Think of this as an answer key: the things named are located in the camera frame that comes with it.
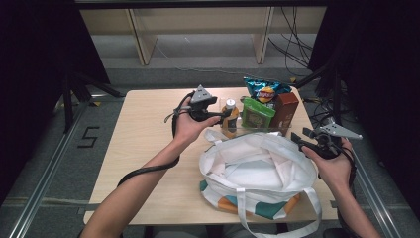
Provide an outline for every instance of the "white tote bag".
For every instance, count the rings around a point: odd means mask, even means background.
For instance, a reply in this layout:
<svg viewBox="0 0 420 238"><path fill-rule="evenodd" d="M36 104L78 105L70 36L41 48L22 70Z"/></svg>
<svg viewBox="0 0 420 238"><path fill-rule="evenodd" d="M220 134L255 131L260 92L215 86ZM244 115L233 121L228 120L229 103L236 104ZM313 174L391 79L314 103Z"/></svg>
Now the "white tote bag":
<svg viewBox="0 0 420 238"><path fill-rule="evenodd" d="M204 177L200 190L213 206L237 211L242 225L255 237L303 237L318 229L322 211L312 188L317 172L296 144L270 133L252 133L222 142L223 134L207 130L205 137L215 145L200 157ZM250 230L247 214L271 220L284 218L300 192L307 193L314 207L314 222L277 235Z"/></svg>

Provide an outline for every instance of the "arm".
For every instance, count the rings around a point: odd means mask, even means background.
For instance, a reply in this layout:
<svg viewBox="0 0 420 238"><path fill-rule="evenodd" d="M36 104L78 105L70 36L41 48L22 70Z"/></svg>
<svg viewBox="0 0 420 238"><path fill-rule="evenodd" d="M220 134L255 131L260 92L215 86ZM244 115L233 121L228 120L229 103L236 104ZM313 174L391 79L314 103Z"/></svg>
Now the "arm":
<svg viewBox="0 0 420 238"><path fill-rule="evenodd" d="M187 105L189 100L185 100L184 105ZM203 122L196 122L188 113L180 114L173 140L143 167L173 162L198 138L204 128L216 124L219 120L220 117L212 117ZM165 173L166 171L156 171L141 174L118 186L93 213L80 237L119 237Z"/></svg>
<svg viewBox="0 0 420 238"><path fill-rule="evenodd" d="M349 141L342 139L342 143L343 148L352 149ZM350 191L351 165L348 159L341 154L335 159L325 160L307 147L302 147L302 151L317 165L319 175L331 189L343 219L350 228L361 237L380 237Z"/></svg>

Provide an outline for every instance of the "bag strap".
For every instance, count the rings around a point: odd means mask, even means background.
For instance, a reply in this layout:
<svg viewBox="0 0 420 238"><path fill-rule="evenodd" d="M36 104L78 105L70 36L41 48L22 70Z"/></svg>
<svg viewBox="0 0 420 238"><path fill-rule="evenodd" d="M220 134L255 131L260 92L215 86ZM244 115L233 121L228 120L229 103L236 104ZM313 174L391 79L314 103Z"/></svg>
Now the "bag strap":
<svg viewBox="0 0 420 238"><path fill-rule="evenodd" d="M238 215L241 220L241 224L249 231L251 234L253 234L255 237L258 238L296 238L296 237L304 237L309 234L314 233L316 230L318 230L319 224L321 222L322 217L322 208L321 204L319 202L318 196L315 192L315 190L312 187L305 188L304 191L309 197L309 201L311 202L312 206L314 207L315 213L317 215L317 218L314 222L308 224L307 226L304 226L302 228L299 228L297 230L280 233L277 235L271 235L271 234L263 234L263 233L254 233L250 230L247 223L247 217L246 217L246 210L245 210L245 204L246 204L246 190L244 188L237 188L237 199L238 199Z"/></svg>

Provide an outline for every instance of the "brown box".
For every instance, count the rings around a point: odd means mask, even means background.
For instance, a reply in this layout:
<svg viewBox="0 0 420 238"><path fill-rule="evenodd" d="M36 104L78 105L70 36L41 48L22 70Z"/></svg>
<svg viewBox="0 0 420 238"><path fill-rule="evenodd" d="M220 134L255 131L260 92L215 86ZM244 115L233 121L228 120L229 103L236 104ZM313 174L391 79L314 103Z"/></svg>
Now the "brown box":
<svg viewBox="0 0 420 238"><path fill-rule="evenodd" d="M299 100L293 92L278 94L275 101L275 114L269 123L271 131L280 131L283 136L290 128Z"/></svg>

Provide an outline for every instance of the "bottle cap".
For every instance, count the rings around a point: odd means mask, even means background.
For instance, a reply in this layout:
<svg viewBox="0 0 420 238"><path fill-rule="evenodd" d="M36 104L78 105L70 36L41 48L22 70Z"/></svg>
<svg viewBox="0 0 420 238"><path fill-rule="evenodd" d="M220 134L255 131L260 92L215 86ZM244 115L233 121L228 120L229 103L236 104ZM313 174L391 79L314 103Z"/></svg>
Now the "bottle cap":
<svg viewBox="0 0 420 238"><path fill-rule="evenodd" d="M234 109L235 108L235 100L234 99L228 99L226 100L226 109Z"/></svg>

